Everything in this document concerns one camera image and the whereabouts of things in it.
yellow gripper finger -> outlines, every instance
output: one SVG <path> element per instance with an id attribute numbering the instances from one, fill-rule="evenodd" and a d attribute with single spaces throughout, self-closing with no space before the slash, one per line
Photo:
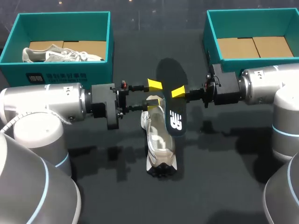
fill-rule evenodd
<path id="1" fill-rule="evenodd" d="M 162 90 L 163 89 L 161 82 L 148 79 L 148 84 L 149 84 L 149 91 L 158 91 L 158 90 Z"/>
<path id="2" fill-rule="evenodd" d="M 177 88 L 176 90 L 171 91 L 172 98 L 177 97 L 184 97 L 185 96 L 185 86 L 181 86 Z"/>

black insole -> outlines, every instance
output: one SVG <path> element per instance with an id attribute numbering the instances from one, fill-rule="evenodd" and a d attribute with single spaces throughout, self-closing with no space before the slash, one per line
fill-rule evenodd
<path id="1" fill-rule="evenodd" d="M 188 84 L 187 75 L 179 62 L 166 58 L 157 67 L 156 79 L 163 87 L 166 129 L 171 136 L 182 136 L 187 129 L 186 100 L 172 98 L 171 91 Z"/>

insole logo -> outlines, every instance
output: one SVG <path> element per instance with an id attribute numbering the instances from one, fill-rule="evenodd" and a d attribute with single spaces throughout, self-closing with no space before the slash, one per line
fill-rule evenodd
<path id="1" fill-rule="evenodd" d="M 178 129 L 179 131 L 182 130 L 182 122 L 180 121 L 182 119 L 182 116 L 174 113 L 173 111 L 170 111 L 170 125 L 174 129 Z"/>

sneaker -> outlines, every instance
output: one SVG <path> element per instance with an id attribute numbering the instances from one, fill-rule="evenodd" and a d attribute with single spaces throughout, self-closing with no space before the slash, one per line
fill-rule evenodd
<path id="1" fill-rule="evenodd" d="M 46 50 L 24 48 L 23 62 L 94 62 L 104 61 L 103 58 L 90 55 L 84 51 L 78 52 L 68 48 L 60 48 L 52 44 Z"/>
<path id="2" fill-rule="evenodd" d="M 146 131 L 148 156 L 146 170 L 153 176 L 167 176 L 177 170 L 174 139 L 165 127 L 164 101 L 158 96 L 147 100 L 159 99 L 160 106 L 141 113 L 141 127 Z"/>

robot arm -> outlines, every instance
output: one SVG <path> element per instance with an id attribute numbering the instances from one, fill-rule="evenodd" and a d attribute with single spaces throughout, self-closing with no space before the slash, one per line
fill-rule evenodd
<path id="1" fill-rule="evenodd" d="M 220 64 L 211 66 L 206 83 L 201 88 L 180 87 L 172 97 L 185 97 L 187 102 L 202 99 L 205 107 L 234 104 L 272 104 L 276 92 L 287 84 L 299 81 L 299 63 L 246 69 L 240 77 L 234 72 L 222 72 Z"/>
<path id="2" fill-rule="evenodd" d="M 86 90 L 80 83 L 48 84 L 4 89 L 0 93 L 0 118 L 6 125 L 16 116 L 28 112 L 55 113 L 65 123 L 82 121 L 87 114 L 94 118 L 106 118 L 108 129 L 118 128 L 118 118 L 129 111 L 146 111 L 149 106 L 160 104 L 158 100 L 144 100 L 139 105 L 127 105 L 130 91 L 161 90 L 162 85 L 148 79 L 143 85 L 115 84 L 93 85 Z"/>

